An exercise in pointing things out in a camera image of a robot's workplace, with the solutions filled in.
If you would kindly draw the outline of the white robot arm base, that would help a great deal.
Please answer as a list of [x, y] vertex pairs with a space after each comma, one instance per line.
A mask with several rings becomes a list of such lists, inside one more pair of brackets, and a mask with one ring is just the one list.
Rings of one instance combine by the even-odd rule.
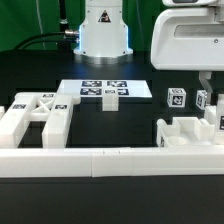
[[79, 26], [77, 61], [91, 64], [129, 62], [128, 26], [122, 17], [123, 0], [85, 0], [85, 19]]

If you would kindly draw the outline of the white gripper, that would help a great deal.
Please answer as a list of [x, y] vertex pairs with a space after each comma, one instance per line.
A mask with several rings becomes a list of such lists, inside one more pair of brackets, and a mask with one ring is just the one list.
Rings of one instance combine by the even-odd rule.
[[151, 62], [158, 70], [198, 70], [208, 95], [211, 71], [224, 70], [224, 0], [162, 0]]

